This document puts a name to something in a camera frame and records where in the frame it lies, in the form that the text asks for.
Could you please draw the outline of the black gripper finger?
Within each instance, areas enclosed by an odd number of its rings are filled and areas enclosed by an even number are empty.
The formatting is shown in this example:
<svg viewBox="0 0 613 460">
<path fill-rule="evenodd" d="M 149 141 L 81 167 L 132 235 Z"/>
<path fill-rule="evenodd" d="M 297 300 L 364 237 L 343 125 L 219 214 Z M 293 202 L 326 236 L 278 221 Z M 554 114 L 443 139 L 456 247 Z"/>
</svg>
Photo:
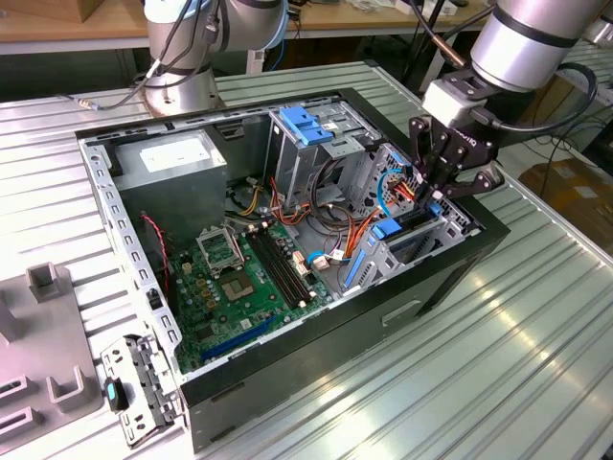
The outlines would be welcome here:
<svg viewBox="0 0 613 460">
<path fill-rule="evenodd" d="M 419 207 L 427 207 L 433 195 L 433 188 L 430 185 L 434 169 L 433 119 L 413 117 L 409 120 L 408 127 L 412 163 L 421 177 L 415 195 L 416 204 Z"/>
<path fill-rule="evenodd" d="M 442 196 L 447 199 L 462 196 L 475 196 L 488 193 L 504 183 L 504 176 L 493 165 L 485 165 L 475 170 L 474 176 L 469 180 L 448 180 L 439 189 Z"/>
</svg>

